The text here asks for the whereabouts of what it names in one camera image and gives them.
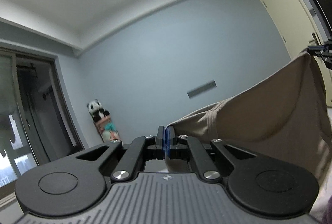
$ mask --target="metal screw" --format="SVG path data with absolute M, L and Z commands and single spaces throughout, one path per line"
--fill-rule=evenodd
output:
M 113 173 L 113 177 L 116 179 L 125 179 L 129 176 L 129 173 L 126 172 L 125 170 L 118 170 Z
M 171 180 L 172 179 L 172 177 L 169 175 L 169 174 L 167 174 L 167 175 L 164 175 L 163 176 L 163 179 L 165 179 L 165 180 Z
M 210 171 L 204 173 L 204 177 L 206 179 L 213 180 L 213 179 L 219 178 L 220 177 L 220 173 L 216 172 L 215 170 L 210 170 Z

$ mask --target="window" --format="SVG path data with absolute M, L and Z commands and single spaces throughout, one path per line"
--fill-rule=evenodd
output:
M 0 52 L 0 199 L 14 191 L 15 180 L 36 167 L 22 123 L 15 55 Z

